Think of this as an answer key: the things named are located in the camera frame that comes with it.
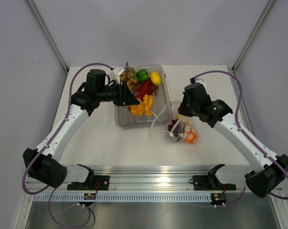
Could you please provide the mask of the yellow banana bunch toy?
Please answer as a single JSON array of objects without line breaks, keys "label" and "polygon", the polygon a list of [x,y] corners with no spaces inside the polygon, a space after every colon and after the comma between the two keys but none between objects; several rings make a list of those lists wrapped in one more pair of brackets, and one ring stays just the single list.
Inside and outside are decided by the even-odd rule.
[{"label": "yellow banana bunch toy", "polygon": [[154,105],[154,97],[152,95],[145,94],[143,99],[138,99],[140,102],[139,105],[131,105],[129,106],[129,110],[134,116],[152,116],[151,108]]}]

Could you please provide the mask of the clear dotted zip top bag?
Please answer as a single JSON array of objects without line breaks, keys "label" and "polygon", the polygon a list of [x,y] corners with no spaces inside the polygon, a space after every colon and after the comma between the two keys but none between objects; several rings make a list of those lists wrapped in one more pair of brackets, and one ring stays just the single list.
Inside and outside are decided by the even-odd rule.
[{"label": "clear dotted zip top bag", "polygon": [[154,136],[160,137],[167,143],[195,144],[198,132],[190,117],[178,113],[180,101],[165,104],[159,114],[153,114],[151,130]]}]

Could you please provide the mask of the dark red grape bunch toy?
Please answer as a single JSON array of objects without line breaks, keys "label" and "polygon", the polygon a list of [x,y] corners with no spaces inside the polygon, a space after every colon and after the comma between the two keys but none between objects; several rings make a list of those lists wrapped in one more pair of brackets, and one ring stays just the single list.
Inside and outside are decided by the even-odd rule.
[{"label": "dark red grape bunch toy", "polygon": [[168,141],[176,143],[181,142],[184,136],[184,124],[181,119],[171,120],[171,123],[167,126],[165,137]]}]

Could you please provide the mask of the yellow lemon toy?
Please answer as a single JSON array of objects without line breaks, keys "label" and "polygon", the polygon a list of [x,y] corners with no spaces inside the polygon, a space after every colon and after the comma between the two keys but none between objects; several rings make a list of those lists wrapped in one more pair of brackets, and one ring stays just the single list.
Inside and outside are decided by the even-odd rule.
[{"label": "yellow lemon toy", "polygon": [[161,76],[157,72],[151,72],[150,79],[156,86],[159,86],[162,82]]}]

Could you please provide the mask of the orange fruit toy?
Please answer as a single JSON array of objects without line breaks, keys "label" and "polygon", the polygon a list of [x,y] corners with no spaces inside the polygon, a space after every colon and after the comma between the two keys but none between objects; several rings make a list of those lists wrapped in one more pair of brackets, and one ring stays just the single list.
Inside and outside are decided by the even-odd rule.
[{"label": "orange fruit toy", "polygon": [[198,139],[198,134],[196,132],[186,132],[186,138],[185,138],[185,141],[190,143],[190,144],[193,144],[197,141]]}]

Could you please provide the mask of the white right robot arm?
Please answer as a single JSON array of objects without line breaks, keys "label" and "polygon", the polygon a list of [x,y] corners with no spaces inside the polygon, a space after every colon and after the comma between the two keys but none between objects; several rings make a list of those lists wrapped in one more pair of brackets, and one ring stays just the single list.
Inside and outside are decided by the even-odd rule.
[{"label": "white right robot arm", "polygon": [[200,83],[186,86],[183,95],[179,114],[196,116],[207,123],[222,134],[250,165],[241,169],[219,164],[209,172],[208,184],[211,188],[219,189],[226,184],[246,186],[256,196],[264,198],[287,177],[288,156],[279,156],[258,141],[236,120],[236,114],[224,101],[212,101]]}]

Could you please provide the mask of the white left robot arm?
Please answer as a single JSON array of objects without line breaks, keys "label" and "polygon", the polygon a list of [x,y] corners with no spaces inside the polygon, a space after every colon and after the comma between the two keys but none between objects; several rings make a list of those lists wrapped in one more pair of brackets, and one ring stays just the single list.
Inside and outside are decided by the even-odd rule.
[{"label": "white left robot arm", "polygon": [[91,69],[86,81],[74,94],[70,94],[67,110],[55,128],[35,149],[25,150],[23,159],[26,170],[22,182],[26,177],[31,177],[52,188],[58,188],[63,183],[77,185],[84,190],[94,186],[93,169],[84,165],[60,164],[66,146],[101,102],[112,102],[116,106],[140,103],[126,83],[106,85],[105,78],[105,71]]}]

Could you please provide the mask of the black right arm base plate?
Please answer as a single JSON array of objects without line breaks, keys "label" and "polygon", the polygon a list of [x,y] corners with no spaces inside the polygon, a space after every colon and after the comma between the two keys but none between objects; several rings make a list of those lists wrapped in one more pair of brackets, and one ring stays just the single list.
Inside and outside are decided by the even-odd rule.
[{"label": "black right arm base plate", "polygon": [[189,179],[189,183],[193,184],[195,191],[233,191],[237,187],[234,184],[222,184],[216,178],[216,172],[224,167],[224,164],[218,164],[208,171],[207,174],[194,175]]}]

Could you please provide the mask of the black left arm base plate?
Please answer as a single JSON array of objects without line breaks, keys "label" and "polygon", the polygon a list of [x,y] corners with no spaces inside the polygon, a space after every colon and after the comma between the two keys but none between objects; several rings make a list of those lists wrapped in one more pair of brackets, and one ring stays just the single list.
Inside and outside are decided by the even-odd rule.
[{"label": "black left arm base plate", "polygon": [[106,175],[93,175],[88,177],[84,182],[72,182],[68,184],[67,189],[73,191],[101,190],[109,189],[110,177]]}]

